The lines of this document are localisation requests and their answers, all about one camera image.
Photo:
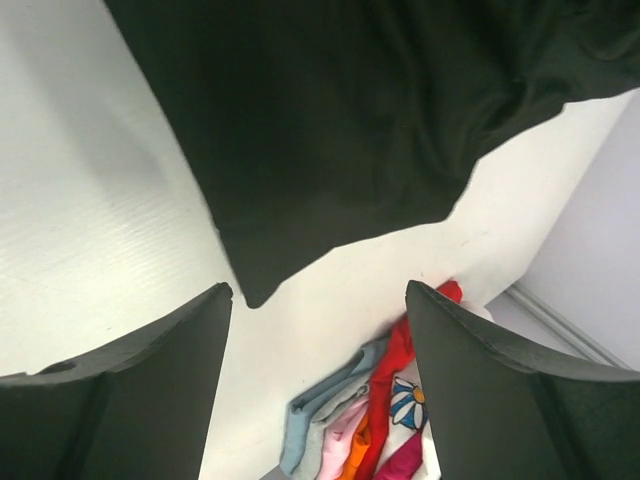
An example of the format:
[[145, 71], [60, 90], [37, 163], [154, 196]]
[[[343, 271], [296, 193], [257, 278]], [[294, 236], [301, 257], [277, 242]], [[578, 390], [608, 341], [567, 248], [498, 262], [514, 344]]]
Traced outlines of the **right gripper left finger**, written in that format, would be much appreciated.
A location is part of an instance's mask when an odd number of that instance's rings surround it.
[[97, 349], [2, 377], [2, 478], [198, 478], [231, 310], [219, 283]]

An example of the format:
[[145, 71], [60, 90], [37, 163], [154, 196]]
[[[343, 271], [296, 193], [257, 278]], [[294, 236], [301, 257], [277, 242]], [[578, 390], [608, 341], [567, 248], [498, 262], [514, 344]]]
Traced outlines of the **black printed t-shirt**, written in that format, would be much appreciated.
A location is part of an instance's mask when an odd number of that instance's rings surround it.
[[635, 1], [111, 1], [248, 306], [445, 220], [477, 161], [639, 85]]

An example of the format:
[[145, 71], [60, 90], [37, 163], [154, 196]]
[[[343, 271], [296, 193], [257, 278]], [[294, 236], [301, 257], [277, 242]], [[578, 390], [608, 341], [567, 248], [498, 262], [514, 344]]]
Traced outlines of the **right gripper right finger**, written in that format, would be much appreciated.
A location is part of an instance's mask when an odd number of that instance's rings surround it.
[[412, 281], [406, 307], [447, 479], [635, 479], [639, 375], [531, 341]]

